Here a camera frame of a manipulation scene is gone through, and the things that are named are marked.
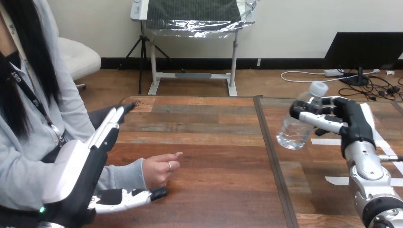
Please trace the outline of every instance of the white cable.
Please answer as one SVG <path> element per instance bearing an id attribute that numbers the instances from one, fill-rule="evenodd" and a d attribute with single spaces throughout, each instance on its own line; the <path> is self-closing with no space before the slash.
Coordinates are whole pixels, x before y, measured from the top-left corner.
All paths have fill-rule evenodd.
<path id="1" fill-rule="evenodd" d="M 373 72 L 369 72 L 369 73 L 364 73 L 363 75 L 369 75 L 369 74 L 373 74 L 373 73 L 378 73 L 379 69 L 375 69 Z M 288 74 L 288 73 L 302 73 L 302 74 L 309 74 L 309 75 L 324 75 L 325 73 L 310 73 L 310 72 L 303 72 L 303 71 L 287 71 L 281 74 L 281 78 L 288 81 L 288 82 L 307 82 L 307 83 L 312 83 L 313 81 L 296 81 L 296 80 L 289 80 L 289 79 L 285 79 L 283 77 L 283 75 Z M 331 81 L 337 81 L 337 80 L 341 80 L 341 79 L 346 79 L 346 78 L 351 78 L 351 77 L 356 77 L 358 75 L 353 75 L 353 76 L 349 76 L 349 77 L 342 77 L 342 78 L 335 78 L 335 79 L 330 79 L 330 80 L 324 80 L 324 81 L 320 81 L 320 82 L 331 82 Z"/>

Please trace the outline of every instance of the woman's hand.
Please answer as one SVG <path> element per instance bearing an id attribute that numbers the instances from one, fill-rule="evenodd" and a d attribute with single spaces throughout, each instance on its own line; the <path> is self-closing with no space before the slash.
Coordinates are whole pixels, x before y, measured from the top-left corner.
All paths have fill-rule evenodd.
<path id="1" fill-rule="evenodd" d="M 164 154 L 145 159 L 143 161 L 143 176 L 147 189 L 165 186 L 172 172 L 180 167 L 178 157 L 182 154 L 182 152 L 177 152 L 176 154 Z"/>

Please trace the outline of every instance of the tripod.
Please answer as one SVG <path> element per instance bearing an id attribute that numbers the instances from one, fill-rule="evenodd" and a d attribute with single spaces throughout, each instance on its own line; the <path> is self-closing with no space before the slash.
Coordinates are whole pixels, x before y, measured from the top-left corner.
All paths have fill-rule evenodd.
<path id="1" fill-rule="evenodd" d="M 130 50 L 129 54 L 127 54 L 124 62 L 126 63 L 129 56 L 132 54 L 132 52 L 134 51 L 134 49 L 137 47 L 137 45 L 140 43 L 141 41 L 141 55 L 140 55 L 140 78 L 139 78 L 139 95 L 141 94 L 141 81 L 142 81 L 142 75 L 143 75 L 143 60 L 145 60 L 145 62 L 147 62 L 147 51 L 145 49 L 145 42 L 148 41 L 150 42 L 150 39 L 145 35 L 144 33 L 144 26 L 143 26 L 143 22 L 140 22 L 140 27 L 141 27 L 141 35 L 138 39 L 138 41 L 136 42 L 136 44 L 133 46 L 133 48 Z M 155 48 L 161 52 L 169 61 L 171 61 L 171 58 L 164 52 L 162 51 L 158 46 L 155 45 Z M 119 67 L 117 68 L 118 70 L 122 69 L 122 63 L 119 65 Z"/>

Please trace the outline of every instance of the robotic hand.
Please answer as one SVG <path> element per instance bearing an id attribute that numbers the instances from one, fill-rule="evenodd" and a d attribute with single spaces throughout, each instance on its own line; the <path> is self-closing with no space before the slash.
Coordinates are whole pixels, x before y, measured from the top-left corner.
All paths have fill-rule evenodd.
<path id="1" fill-rule="evenodd" d="M 316 115 L 308 103 L 296 102 L 298 104 L 290 108 L 293 118 L 320 128 L 317 134 L 333 132 L 341 135 L 341 151 L 350 171 L 349 191 L 365 227 L 403 228 L 403 200 L 391 187 L 390 173 L 381 165 L 381 161 L 401 159 L 377 156 L 374 117 L 369 105 L 343 97 L 324 97 L 323 105 L 331 106 Z"/>
<path id="2" fill-rule="evenodd" d="M 166 187 L 153 190 L 103 190 L 93 196 L 107 152 L 116 143 L 119 124 L 135 103 L 113 108 L 86 143 L 67 142 L 60 150 L 45 181 L 39 228 L 80 228 L 96 213 L 113 213 L 148 204 L 168 194 Z"/>

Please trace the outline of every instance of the plastic water bottle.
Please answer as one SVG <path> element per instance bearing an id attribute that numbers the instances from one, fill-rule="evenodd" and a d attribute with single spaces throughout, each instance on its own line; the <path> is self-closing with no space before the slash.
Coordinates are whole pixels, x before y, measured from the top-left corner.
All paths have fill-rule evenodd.
<path id="1" fill-rule="evenodd" d="M 316 108 L 318 114 L 322 108 L 321 97 L 323 97 L 329 87 L 323 82 L 314 81 L 309 88 L 309 92 L 302 93 L 296 100 L 303 101 Z M 288 113 L 284 118 L 283 125 L 277 134 L 277 142 L 288 149 L 301 149 L 307 142 L 314 130 L 314 126 L 303 123 Z"/>

